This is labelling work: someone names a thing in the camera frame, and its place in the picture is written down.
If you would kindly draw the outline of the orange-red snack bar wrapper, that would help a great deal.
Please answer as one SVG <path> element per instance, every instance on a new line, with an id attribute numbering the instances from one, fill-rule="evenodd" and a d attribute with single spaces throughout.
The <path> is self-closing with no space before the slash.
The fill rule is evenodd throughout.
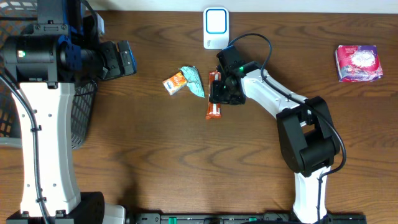
<path id="1" fill-rule="evenodd" d="M 221 80 L 221 73 L 215 71 L 212 71 L 209 73 L 209 81 L 208 81 L 208 89 L 209 93 L 211 93 L 211 87 L 212 83 L 214 81 L 220 81 Z M 208 107 L 206 111 L 206 119 L 219 119 L 221 118 L 221 105 L 218 103 L 211 103 L 208 101 Z"/>

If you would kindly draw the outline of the teal snack packet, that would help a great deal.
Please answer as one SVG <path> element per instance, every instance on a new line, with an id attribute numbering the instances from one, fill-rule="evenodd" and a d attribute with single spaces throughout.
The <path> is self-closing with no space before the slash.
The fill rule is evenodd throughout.
<path id="1" fill-rule="evenodd" d="M 189 67 L 184 66 L 180 68 L 183 76 L 187 80 L 187 86 L 189 90 L 196 96 L 200 98 L 205 97 L 205 91 L 201 83 L 200 74 L 195 66 Z"/>

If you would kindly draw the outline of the small orange snack packet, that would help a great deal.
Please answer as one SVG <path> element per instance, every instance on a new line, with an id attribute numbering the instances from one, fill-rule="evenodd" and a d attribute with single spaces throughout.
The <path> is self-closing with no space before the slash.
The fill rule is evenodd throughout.
<path id="1" fill-rule="evenodd" d="M 169 95 L 173 95 L 187 85 L 187 79 L 184 77 L 182 72 L 177 72 L 162 83 Z"/>

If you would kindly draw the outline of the purple snack packet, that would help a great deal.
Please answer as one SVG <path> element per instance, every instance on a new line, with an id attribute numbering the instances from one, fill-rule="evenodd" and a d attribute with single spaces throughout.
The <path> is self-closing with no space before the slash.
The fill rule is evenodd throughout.
<path id="1" fill-rule="evenodd" d="M 339 45 L 335 61 L 339 82 L 373 82 L 384 74 L 375 45 Z"/>

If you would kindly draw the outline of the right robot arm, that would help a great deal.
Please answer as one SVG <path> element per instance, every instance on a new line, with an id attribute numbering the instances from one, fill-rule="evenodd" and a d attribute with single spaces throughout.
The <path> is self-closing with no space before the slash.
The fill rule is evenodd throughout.
<path id="1" fill-rule="evenodd" d="M 257 62 L 246 62 L 235 46 L 217 53 L 220 80 L 210 101 L 243 105 L 252 99 L 277 121 L 282 157 L 295 176 L 293 213 L 301 223 L 320 223 L 327 215 L 325 185 L 340 143 L 323 98 L 308 99 L 276 80 Z"/>

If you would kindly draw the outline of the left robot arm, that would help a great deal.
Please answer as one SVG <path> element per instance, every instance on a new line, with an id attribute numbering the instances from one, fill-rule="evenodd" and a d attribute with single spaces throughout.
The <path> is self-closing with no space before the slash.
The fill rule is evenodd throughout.
<path id="1" fill-rule="evenodd" d="M 128 41 L 100 42 L 99 21 L 87 1 L 39 1 L 34 23 L 1 49 L 1 80 L 16 104 L 24 161 L 20 209 L 8 223 L 134 222 L 101 192 L 81 192 L 73 166 L 76 88 L 137 71 Z"/>

